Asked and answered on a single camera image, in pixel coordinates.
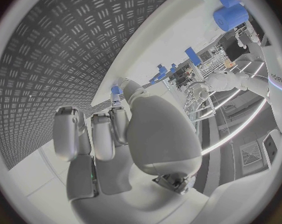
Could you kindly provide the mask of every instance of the textured gray wall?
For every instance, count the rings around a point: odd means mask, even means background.
[[[9,169],[52,139],[58,106],[87,117],[113,60],[165,0],[40,0],[0,62],[0,149]]]

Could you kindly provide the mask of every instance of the blue object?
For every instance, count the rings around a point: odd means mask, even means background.
[[[113,94],[117,94],[117,95],[123,94],[123,91],[122,91],[122,89],[120,89],[119,86],[114,86],[114,87],[112,87],[112,88],[111,88],[111,92],[112,92]]]
[[[162,66],[162,65],[158,65],[157,67],[159,68],[159,72],[160,72],[161,74],[165,74],[165,73],[168,72],[167,68],[164,67],[164,66]]]
[[[163,74],[161,74],[157,79],[158,79],[158,80],[161,80],[161,79],[164,78],[165,76],[166,76],[166,74],[163,73]]]
[[[220,0],[220,2],[225,7],[232,7],[232,6],[236,5],[236,4],[239,4],[241,1],[240,0]]]
[[[198,66],[201,63],[200,58],[196,55],[195,51],[191,47],[186,50],[186,54],[195,66]]]
[[[230,31],[248,21],[249,14],[241,4],[236,4],[232,7],[223,7],[215,11],[213,18],[223,31]]]

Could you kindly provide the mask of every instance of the air vent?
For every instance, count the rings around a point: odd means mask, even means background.
[[[262,155],[257,142],[251,143],[249,145],[241,145],[240,151],[243,167],[262,160]]]
[[[212,58],[212,54],[209,50],[204,51],[201,55],[199,55],[200,59],[202,60],[202,63],[208,61],[210,58]]]

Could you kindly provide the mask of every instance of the patterned wall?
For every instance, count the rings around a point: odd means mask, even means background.
[[[0,61],[0,149],[9,169],[52,139],[58,106],[87,117],[113,60],[165,0],[40,0]]]

